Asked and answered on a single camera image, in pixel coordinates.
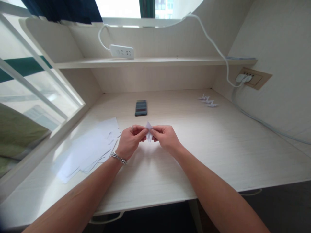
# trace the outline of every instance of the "desk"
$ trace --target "desk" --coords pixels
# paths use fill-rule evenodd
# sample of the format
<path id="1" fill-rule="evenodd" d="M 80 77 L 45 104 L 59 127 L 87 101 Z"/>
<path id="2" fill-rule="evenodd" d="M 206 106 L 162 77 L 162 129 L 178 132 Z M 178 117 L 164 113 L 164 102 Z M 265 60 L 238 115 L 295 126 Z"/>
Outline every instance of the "desk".
<path id="1" fill-rule="evenodd" d="M 197 98 L 209 95 L 216 108 Z M 135 101 L 148 101 L 148 115 L 134 116 Z M 117 117 L 120 130 L 133 124 L 172 125 L 180 142 L 237 191 L 311 180 L 311 158 L 239 112 L 211 89 L 104 94 L 67 137 L 2 203 L 5 228 L 28 225 L 87 175 L 63 184 L 53 160 L 97 122 Z M 187 177 L 159 143 L 140 143 L 118 173 L 95 215 L 194 199 Z"/>

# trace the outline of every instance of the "bracelet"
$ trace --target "bracelet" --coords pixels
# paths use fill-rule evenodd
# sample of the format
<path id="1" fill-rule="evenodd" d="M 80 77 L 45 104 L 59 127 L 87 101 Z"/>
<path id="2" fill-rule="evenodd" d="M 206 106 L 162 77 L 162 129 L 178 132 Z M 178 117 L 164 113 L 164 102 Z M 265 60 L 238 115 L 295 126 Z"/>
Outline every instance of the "bracelet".
<path id="1" fill-rule="evenodd" d="M 112 152 L 110 157 L 114 157 L 114 158 L 118 159 L 121 163 L 127 165 L 127 160 L 123 159 L 123 158 L 120 158 L 115 152 Z"/>

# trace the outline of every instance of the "left hand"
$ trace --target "left hand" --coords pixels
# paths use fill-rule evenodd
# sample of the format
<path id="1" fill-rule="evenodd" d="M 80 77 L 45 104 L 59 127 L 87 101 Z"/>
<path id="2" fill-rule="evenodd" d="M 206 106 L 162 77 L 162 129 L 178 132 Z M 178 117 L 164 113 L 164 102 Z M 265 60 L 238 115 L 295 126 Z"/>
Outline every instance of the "left hand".
<path id="1" fill-rule="evenodd" d="M 116 154 L 123 159 L 128 160 L 138 147 L 139 142 L 144 142 L 147 140 L 146 134 L 148 129 L 144 126 L 133 125 L 123 130 L 119 142 L 119 146 L 116 149 Z"/>

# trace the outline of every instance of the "smartphone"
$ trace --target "smartphone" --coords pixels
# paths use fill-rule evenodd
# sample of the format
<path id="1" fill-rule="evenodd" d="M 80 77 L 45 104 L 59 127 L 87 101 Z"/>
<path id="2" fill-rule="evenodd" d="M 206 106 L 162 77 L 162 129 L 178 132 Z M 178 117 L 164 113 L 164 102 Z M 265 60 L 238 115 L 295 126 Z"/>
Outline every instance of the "smartphone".
<path id="1" fill-rule="evenodd" d="M 136 100 L 135 116 L 147 115 L 147 100 Z"/>

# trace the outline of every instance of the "power cord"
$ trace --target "power cord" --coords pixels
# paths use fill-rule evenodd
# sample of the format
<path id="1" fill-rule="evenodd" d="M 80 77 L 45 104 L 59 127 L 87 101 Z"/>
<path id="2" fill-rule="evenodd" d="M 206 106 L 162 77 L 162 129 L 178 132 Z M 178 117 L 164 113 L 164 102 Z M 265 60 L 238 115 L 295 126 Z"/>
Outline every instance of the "power cord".
<path id="1" fill-rule="evenodd" d="M 277 133 L 277 134 L 280 134 L 280 135 L 282 135 L 282 136 L 284 136 L 284 137 L 290 138 L 290 139 L 292 139 L 292 140 L 295 140 L 295 141 L 298 141 L 298 142 L 301 142 L 301 143 L 304 143 L 304 144 L 311 145 L 311 142 L 304 141 L 304 140 L 301 140 L 301 139 L 299 139 L 299 138 L 295 138 L 295 137 L 293 137 L 293 136 L 287 135 L 287 134 L 285 134 L 285 133 L 283 133 L 283 132 L 281 132 L 281 131 L 279 131 L 279 130 L 273 128 L 273 127 L 272 127 L 271 125 L 269 125 L 268 123 L 266 123 L 266 122 L 264 122 L 264 121 L 262 121 L 262 120 L 260 120 L 260 119 L 258 119 L 258 118 L 256 118 L 256 117 L 254 117 L 254 116 L 251 116 L 250 114 L 248 114 L 247 112 L 245 112 L 243 109 L 241 109 L 241 108 L 236 104 L 235 99 L 234 99 L 235 94 L 236 94 L 236 90 L 237 90 L 238 87 L 241 87 L 247 80 L 246 80 L 246 79 L 243 79 L 243 80 L 241 81 L 240 85 L 238 85 L 238 86 L 236 86 L 236 85 L 234 85 L 233 83 L 230 82 L 230 80 L 229 80 L 229 64 L 228 64 L 228 61 L 227 61 L 226 57 L 221 53 L 221 51 L 219 50 L 219 48 L 217 47 L 217 45 L 215 44 L 215 42 L 208 36 L 207 32 L 205 31 L 205 28 L 204 28 L 204 26 L 203 26 L 203 23 L 202 23 L 201 19 L 200 19 L 197 15 L 188 14 L 188 15 L 186 15 L 185 17 L 183 17 L 183 18 L 181 19 L 181 21 L 183 21 L 185 18 L 188 18 L 188 17 L 195 18 L 195 19 L 197 19 L 197 20 L 199 21 L 199 23 L 200 23 L 200 25 L 201 25 L 201 27 L 202 27 L 202 30 L 203 30 L 203 32 L 204 32 L 206 38 L 213 44 L 213 46 L 215 47 L 215 49 L 217 50 L 217 52 L 219 53 L 219 55 L 224 59 L 224 61 L 225 61 L 225 63 L 226 63 L 226 67 L 227 67 L 227 76 L 226 76 L 227 82 L 228 82 L 231 86 L 234 87 L 233 92 L 232 92 L 232 96 L 231 96 L 232 103 L 234 104 L 234 106 L 235 106 L 237 109 L 239 109 L 243 114 L 245 114 L 246 116 L 248 116 L 248 117 L 254 119 L 255 121 L 258 121 L 259 123 L 263 124 L 265 127 L 267 127 L 267 128 L 269 128 L 270 130 L 272 130 L 273 132 L 275 132 L 275 133 Z M 102 45 L 106 50 L 110 51 L 110 49 L 108 49 L 108 48 L 103 44 L 103 42 L 102 42 L 101 39 L 100 39 L 101 32 L 103 31 L 103 29 L 104 29 L 105 27 L 109 27 L 109 25 L 108 25 L 108 24 L 104 24 L 104 25 L 102 26 L 102 28 L 101 28 L 101 29 L 99 30 L 99 32 L 98 32 L 98 39 L 99 39 L 101 45 Z"/>
<path id="2" fill-rule="evenodd" d="M 98 32 L 98 40 L 99 40 L 100 44 L 101 44 L 107 51 L 110 52 L 110 49 L 107 48 L 107 47 L 103 44 L 103 42 L 101 41 L 101 38 L 100 38 L 101 32 L 104 30 L 105 27 L 109 27 L 109 25 L 108 25 L 108 24 L 104 24 L 104 25 L 101 27 L 101 29 L 100 29 L 99 32 Z"/>
<path id="3" fill-rule="evenodd" d="M 257 194 L 259 194 L 259 193 L 261 193 L 262 192 L 262 189 L 259 189 L 257 192 L 255 192 L 255 193 L 252 193 L 252 194 L 240 194 L 241 196 L 255 196 L 255 195 L 257 195 Z"/>
<path id="4" fill-rule="evenodd" d="M 248 116 L 248 117 L 254 119 L 255 121 L 258 121 L 259 123 L 263 124 L 265 127 L 267 127 L 268 129 L 272 130 L 273 132 L 275 132 L 275 133 L 277 133 L 277 134 L 280 134 L 280 135 L 282 135 L 282 136 L 284 136 L 284 137 L 290 138 L 290 139 L 292 139 L 292 140 L 295 140 L 295 141 L 298 141 L 298 142 L 301 142 L 301 143 L 304 143 L 304 144 L 311 145 L 311 142 L 304 141 L 304 140 L 302 140 L 302 139 L 295 138 L 295 137 L 290 136 L 290 135 L 288 135 L 288 134 L 286 134 L 286 133 L 283 133 L 283 132 L 281 132 L 281 131 L 279 131 L 279 130 L 273 128 L 273 127 L 272 127 L 271 125 L 269 125 L 268 123 L 266 123 L 266 122 L 264 122 L 264 121 L 262 121 L 262 120 L 260 120 L 260 119 L 258 119 L 258 118 L 256 118 L 256 117 L 254 117 L 254 116 L 248 114 L 247 112 L 245 112 L 243 109 L 241 109 L 241 108 L 236 104 L 236 101 L 235 101 L 236 90 L 237 90 L 237 88 L 234 88 L 234 89 L 233 89 L 233 92 L 232 92 L 232 95 L 231 95 L 231 100 L 232 100 L 232 103 L 234 104 L 234 106 L 235 106 L 237 109 L 239 109 L 243 114 L 245 114 L 246 116 Z"/>

